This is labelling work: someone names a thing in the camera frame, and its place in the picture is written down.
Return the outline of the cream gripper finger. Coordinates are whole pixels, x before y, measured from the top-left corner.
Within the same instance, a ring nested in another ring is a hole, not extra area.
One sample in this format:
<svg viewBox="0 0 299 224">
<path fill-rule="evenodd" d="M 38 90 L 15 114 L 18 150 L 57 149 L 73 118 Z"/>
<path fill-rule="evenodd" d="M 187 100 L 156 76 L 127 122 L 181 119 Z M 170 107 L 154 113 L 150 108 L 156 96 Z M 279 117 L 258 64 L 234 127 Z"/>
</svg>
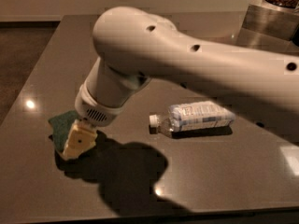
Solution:
<svg viewBox="0 0 299 224">
<path fill-rule="evenodd" d="M 65 160 L 77 159 L 95 146 L 96 128 L 85 120 L 76 119 L 67 136 L 62 157 Z"/>
</svg>

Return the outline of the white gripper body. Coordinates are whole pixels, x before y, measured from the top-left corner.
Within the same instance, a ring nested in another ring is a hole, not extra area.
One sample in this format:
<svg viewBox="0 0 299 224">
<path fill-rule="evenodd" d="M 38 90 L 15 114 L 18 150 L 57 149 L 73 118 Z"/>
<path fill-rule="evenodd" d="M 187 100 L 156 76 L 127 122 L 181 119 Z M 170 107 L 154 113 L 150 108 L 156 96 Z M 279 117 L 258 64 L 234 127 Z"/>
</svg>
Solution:
<svg viewBox="0 0 299 224">
<path fill-rule="evenodd" d="M 106 127 L 122 112 L 121 107 L 107 107 L 97 103 L 90 95 L 85 83 L 79 88 L 75 99 L 75 109 L 82 119 L 98 127 Z"/>
</svg>

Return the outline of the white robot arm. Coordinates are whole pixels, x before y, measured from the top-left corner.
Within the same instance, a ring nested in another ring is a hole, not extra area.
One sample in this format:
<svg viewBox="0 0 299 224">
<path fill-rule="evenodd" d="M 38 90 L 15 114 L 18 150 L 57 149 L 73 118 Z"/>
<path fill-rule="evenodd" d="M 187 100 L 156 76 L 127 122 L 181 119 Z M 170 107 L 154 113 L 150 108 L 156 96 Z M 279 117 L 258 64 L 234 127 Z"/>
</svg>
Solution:
<svg viewBox="0 0 299 224">
<path fill-rule="evenodd" d="M 61 156 L 78 158 L 151 78 L 183 85 L 299 142 L 299 58 L 207 42 L 180 33 L 169 20 L 133 7 L 104 12 L 93 27 L 99 56 L 81 85 Z"/>
</svg>

